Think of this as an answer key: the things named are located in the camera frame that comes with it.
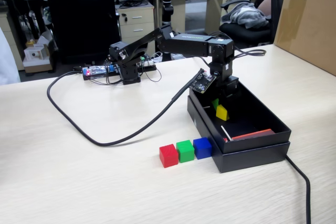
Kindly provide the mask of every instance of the office chair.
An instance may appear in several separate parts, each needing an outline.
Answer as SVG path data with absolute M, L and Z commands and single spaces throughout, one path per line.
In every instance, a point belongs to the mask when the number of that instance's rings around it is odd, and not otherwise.
M 263 1 L 264 0 L 256 0 L 255 7 L 258 8 Z M 227 11 L 231 4 L 241 2 L 249 3 L 249 1 L 230 1 L 221 5 L 221 7 Z M 237 47 L 240 48 L 257 46 L 262 42 L 273 43 L 278 28 L 283 2 L 284 0 L 271 0 L 271 20 L 269 20 L 269 26 L 260 27 L 258 29 L 246 29 L 244 25 L 222 24 L 219 30 L 230 36 L 235 41 Z
M 106 59 L 120 41 L 114 0 L 48 0 L 53 32 L 63 63 Z

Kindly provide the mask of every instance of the wooden desk surface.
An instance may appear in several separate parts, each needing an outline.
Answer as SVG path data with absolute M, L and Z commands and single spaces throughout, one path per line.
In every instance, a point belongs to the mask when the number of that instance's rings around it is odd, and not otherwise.
M 263 48 L 265 57 L 235 60 L 234 75 L 292 129 L 288 155 L 310 178 L 312 223 L 334 223 L 336 77 Z M 158 83 L 143 75 L 138 84 L 105 87 L 77 75 L 61 79 L 51 95 L 95 140 L 115 141 L 207 69 L 198 58 L 157 67 Z M 286 161 L 224 174 L 212 158 L 162 167 L 160 146 L 200 136 L 187 92 L 133 140 L 102 148 L 51 105 L 52 81 L 0 87 L 0 223 L 305 223 L 305 182 Z

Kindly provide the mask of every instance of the circuit board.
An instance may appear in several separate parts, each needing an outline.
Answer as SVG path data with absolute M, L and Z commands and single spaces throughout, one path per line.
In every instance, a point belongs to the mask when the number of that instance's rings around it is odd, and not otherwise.
M 211 74 L 208 75 L 204 72 L 194 80 L 190 88 L 203 94 L 215 80 L 216 76 L 212 76 Z

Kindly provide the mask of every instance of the black pole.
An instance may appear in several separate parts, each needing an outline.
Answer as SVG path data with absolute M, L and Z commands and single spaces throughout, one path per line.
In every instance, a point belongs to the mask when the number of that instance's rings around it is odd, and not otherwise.
M 162 25 L 171 25 L 172 22 L 172 15 L 174 13 L 174 8 L 172 6 L 171 0 L 163 0 L 163 7 L 162 7 Z M 170 53 L 163 52 L 162 61 L 170 61 L 171 55 Z

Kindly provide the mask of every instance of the red cube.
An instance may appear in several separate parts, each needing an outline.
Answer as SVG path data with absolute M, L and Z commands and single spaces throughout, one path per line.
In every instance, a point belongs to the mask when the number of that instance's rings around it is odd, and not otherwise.
M 179 153 L 173 144 L 160 147 L 160 160 L 164 168 L 177 165 L 179 163 Z

